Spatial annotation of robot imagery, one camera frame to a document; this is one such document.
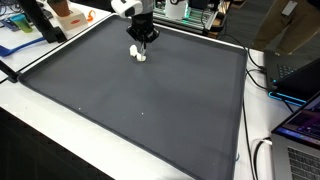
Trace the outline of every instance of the gray fabric surface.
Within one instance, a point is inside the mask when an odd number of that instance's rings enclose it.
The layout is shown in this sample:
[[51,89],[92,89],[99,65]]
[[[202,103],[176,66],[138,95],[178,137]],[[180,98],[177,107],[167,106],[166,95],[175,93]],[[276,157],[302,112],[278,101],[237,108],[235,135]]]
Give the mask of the gray fabric surface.
[[107,19],[19,80],[197,179],[233,179],[246,52],[159,28],[138,63],[128,24]]

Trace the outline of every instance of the white table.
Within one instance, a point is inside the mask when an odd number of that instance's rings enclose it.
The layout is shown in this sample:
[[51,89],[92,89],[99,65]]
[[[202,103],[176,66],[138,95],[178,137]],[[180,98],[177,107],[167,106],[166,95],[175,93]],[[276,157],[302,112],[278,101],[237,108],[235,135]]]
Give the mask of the white table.
[[[96,22],[100,21],[103,18],[106,18],[111,13],[108,11],[103,11],[100,9],[83,6],[76,3],[70,3],[70,7],[75,7],[82,11],[85,16],[88,15],[90,10],[94,10],[96,12],[96,16],[93,19],[93,21],[89,22],[88,25],[80,26],[75,29],[65,31],[65,35],[67,39],[71,39],[72,37],[79,34],[81,31],[85,30],[88,27],[91,27]],[[44,7],[47,10],[50,10],[53,14],[54,11],[50,8],[49,5],[45,5]],[[60,26],[59,22],[56,20],[56,18],[50,19],[51,24],[56,27]],[[29,41],[32,41],[34,39],[37,39],[39,37],[42,37],[41,33],[37,30],[36,27],[33,26],[33,32],[32,33],[24,33],[22,31],[12,32],[8,28],[1,28],[0,29],[0,45],[6,47],[6,48],[15,48],[21,44],[27,43]],[[40,43],[34,44],[32,46],[26,47],[10,56],[7,57],[0,57],[0,60],[2,60],[6,65],[8,65],[10,68],[12,68],[14,71],[19,71],[21,68],[25,67],[26,65],[30,64],[31,62],[37,60],[42,55],[46,54],[47,52],[53,50],[54,48],[60,46],[62,44],[60,43],[47,43],[46,41],[42,41]],[[0,81],[7,78],[7,75],[0,71]]]
[[[258,64],[262,64],[261,52],[251,51],[251,54]],[[252,68],[254,66],[248,61],[248,69]],[[265,84],[262,75],[255,72],[252,74],[258,83]],[[258,89],[249,78],[246,80],[244,100],[250,143],[269,136],[270,131],[290,114],[282,102],[268,98],[267,93]],[[0,85],[0,106],[117,180],[192,179],[152,154],[20,83],[12,84],[5,81]],[[235,180],[252,179],[243,122],[242,118],[238,141],[240,159],[236,162]],[[271,151],[266,145],[263,145],[259,152],[258,169],[260,180],[273,179]]]

